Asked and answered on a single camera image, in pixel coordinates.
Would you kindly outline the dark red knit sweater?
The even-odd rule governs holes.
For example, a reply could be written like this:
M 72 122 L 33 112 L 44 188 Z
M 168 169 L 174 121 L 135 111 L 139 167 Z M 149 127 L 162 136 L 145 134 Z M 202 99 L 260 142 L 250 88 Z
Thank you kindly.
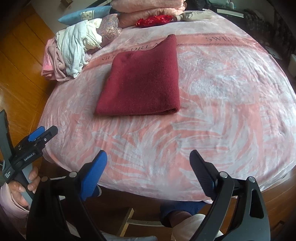
M 104 116 L 161 115 L 180 110 L 177 39 L 116 55 L 95 112 Z

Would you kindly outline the person's leg blue sock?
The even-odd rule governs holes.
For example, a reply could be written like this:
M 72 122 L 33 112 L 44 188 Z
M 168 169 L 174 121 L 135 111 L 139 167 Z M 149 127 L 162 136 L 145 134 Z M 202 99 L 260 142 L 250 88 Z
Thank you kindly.
M 200 213 L 205 205 L 203 201 L 165 201 L 160 205 L 160 222 L 172 228 L 175 240 L 190 240 L 205 218 Z

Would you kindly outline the pale pink garment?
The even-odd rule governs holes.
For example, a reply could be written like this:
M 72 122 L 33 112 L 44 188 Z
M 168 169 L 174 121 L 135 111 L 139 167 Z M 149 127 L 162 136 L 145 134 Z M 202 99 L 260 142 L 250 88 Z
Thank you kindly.
M 46 43 L 41 75 L 47 80 L 60 82 L 73 79 L 66 73 L 66 65 L 55 37 L 49 39 Z

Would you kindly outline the wooden stool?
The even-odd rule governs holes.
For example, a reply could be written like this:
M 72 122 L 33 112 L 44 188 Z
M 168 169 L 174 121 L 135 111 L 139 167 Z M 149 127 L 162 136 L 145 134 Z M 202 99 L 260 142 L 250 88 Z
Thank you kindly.
M 119 237 L 148 237 L 155 236 L 158 240 L 170 240 L 171 228 L 164 227 L 159 220 L 140 220 L 133 217 L 134 209 L 127 210 L 121 225 L 116 232 Z

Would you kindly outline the pink leaf-pattern bed blanket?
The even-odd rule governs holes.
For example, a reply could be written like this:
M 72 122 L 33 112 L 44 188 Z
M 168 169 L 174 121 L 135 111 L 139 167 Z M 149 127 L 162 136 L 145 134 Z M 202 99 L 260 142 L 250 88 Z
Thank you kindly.
M 181 108 L 175 114 L 94 114 L 115 56 L 177 37 Z M 261 190 L 295 166 L 295 92 L 275 59 L 248 33 L 212 14 L 208 20 L 129 27 L 93 55 L 74 80 L 60 82 L 39 124 L 56 126 L 44 158 L 79 170 L 100 150 L 100 185 L 146 197 L 206 200 L 190 166 L 197 150 L 231 177 L 255 177 Z

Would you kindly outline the white ribbed garment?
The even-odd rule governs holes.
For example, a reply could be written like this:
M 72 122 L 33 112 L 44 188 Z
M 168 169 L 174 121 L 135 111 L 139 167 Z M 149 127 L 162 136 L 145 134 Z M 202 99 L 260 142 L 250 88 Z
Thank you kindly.
M 83 39 L 86 37 L 86 21 L 71 25 L 56 33 L 58 49 L 66 65 L 67 75 L 76 78 L 88 64 Z

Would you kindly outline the cream cloth garment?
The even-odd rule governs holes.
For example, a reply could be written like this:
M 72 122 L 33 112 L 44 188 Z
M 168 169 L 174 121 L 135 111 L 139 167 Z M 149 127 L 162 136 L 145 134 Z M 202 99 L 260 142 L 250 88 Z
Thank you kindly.
M 83 39 L 84 50 L 101 48 L 102 36 L 97 33 L 97 29 L 102 23 L 101 18 L 86 21 L 86 37 Z

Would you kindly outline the floral patterned cushion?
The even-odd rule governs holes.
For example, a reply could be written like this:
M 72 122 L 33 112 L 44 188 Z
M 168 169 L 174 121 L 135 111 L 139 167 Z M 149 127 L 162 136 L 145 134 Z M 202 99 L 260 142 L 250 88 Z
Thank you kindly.
M 102 37 L 101 48 L 114 41 L 122 32 L 122 28 L 119 27 L 118 14 L 105 16 L 96 31 Z

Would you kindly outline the blue pillow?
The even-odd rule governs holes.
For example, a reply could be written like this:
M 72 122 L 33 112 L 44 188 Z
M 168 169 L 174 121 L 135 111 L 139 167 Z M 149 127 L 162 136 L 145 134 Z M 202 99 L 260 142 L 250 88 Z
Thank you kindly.
M 109 15 L 110 10 L 111 6 L 96 6 L 93 8 L 87 8 L 67 14 L 59 18 L 58 22 L 70 26 L 84 20 L 93 20 L 96 18 L 102 19 L 103 17 Z

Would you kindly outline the folded pink blankets stack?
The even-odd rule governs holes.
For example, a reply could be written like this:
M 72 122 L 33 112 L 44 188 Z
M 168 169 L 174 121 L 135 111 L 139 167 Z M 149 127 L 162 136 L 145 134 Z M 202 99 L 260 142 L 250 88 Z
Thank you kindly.
M 183 0 L 118 0 L 111 1 L 111 7 L 119 12 L 119 27 L 134 26 L 139 19 L 147 19 L 151 16 L 169 15 L 178 16 L 187 7 Z

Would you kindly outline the red shiny cloth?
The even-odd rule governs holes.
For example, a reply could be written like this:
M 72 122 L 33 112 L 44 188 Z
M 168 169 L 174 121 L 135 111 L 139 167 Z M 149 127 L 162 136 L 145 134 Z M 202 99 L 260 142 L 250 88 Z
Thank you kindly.
M 155 27 L 168 24 L 172 20 L 173 16 L 170 15 L 150 16 L 147 19 L 139 19 L 135 26 L 139 28 Z

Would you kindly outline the beige cloth item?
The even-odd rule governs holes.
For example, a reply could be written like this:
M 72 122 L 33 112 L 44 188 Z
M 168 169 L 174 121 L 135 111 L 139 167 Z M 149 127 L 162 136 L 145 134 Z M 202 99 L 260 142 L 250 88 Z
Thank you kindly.
M 174 16 L 173 22 L 195 22 L 201 20 L 208 20 L 213 17 L 213 14 L 209 11 L 184 11 L 178 16 Z

